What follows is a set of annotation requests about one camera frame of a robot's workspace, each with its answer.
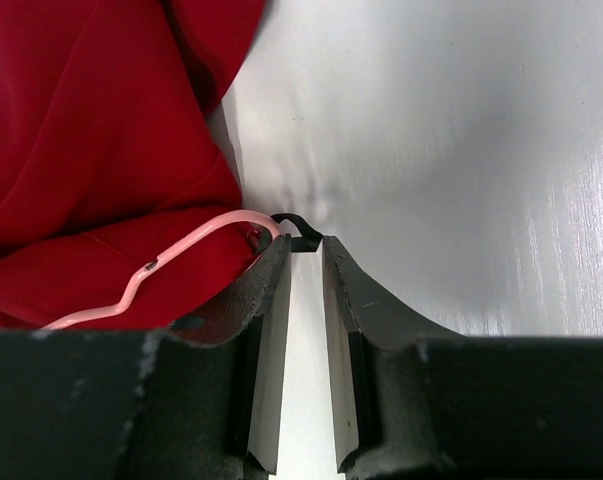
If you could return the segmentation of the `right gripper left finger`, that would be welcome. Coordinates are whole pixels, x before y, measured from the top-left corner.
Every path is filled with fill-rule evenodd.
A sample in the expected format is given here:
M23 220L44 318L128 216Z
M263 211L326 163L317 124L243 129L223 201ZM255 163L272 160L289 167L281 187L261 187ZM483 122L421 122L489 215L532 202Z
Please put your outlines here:
M188 328L0 330L0 479L265 479L277 468L289 236Z

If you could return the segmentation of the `red skirt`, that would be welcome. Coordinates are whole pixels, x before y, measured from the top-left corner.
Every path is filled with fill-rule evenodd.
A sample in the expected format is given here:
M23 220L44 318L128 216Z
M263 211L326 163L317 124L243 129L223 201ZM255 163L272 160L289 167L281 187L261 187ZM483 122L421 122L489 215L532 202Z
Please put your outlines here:
M0 329L164 328L279 235L208 117L262 1L0 1Z

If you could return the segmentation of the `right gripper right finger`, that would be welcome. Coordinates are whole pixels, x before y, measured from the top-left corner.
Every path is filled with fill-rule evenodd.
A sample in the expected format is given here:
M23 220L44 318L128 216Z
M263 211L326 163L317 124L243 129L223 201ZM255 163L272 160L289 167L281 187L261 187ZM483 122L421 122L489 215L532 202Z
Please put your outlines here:
M336 462L349 479L603 479L603 338L469 337L323 242Z

